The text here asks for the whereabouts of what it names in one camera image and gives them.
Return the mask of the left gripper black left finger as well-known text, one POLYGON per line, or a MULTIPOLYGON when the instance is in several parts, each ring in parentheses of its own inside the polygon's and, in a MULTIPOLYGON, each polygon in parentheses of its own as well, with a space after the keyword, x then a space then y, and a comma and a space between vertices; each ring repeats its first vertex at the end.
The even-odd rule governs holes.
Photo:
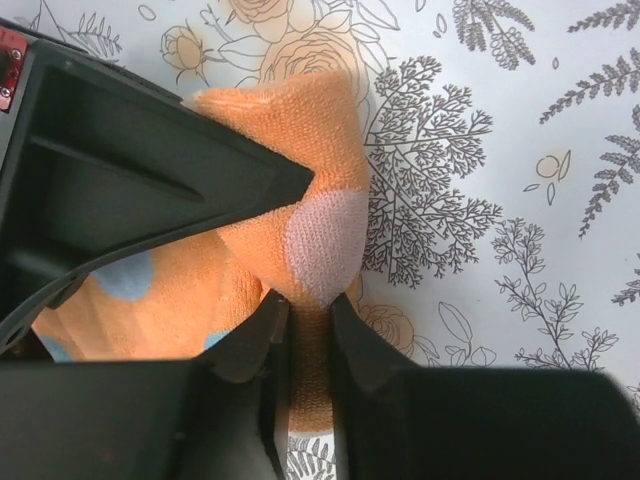
POLYGON ((289 346, 276 292, 187 360, 58 363, 29 335, 1 357, 1 475, 281 479, 289 346))

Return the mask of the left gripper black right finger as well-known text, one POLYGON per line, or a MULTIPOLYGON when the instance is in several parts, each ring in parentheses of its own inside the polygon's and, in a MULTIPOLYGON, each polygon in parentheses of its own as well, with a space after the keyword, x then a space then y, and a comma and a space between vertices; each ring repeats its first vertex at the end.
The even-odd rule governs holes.
POLYGON ((340 479, 635 479, 639 424, 600 373, 435 367, 330 309, 340 479))

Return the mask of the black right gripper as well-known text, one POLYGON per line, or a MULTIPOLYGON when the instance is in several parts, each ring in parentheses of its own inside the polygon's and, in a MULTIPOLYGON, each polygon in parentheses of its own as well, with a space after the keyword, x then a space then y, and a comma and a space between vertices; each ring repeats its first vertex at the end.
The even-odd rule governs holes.
POLYGON ((1 19, 1 341, 96 269, 299 201, 312 171, 1 19))

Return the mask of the orange blue patterned towel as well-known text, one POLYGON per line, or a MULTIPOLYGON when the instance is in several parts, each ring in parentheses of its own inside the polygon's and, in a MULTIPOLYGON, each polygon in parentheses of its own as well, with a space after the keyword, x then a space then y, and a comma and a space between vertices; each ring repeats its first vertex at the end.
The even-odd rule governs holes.
POLYGON ((289 428, 325 433, 328 309, 357 289, 368 221, 369 166, 350 82, 343 73, 298 75, 184 103, 311 169, 303 199, 107 265, 43 311, 35 331, 77 361, 193 357, 275 290, 294 316, 289 428))

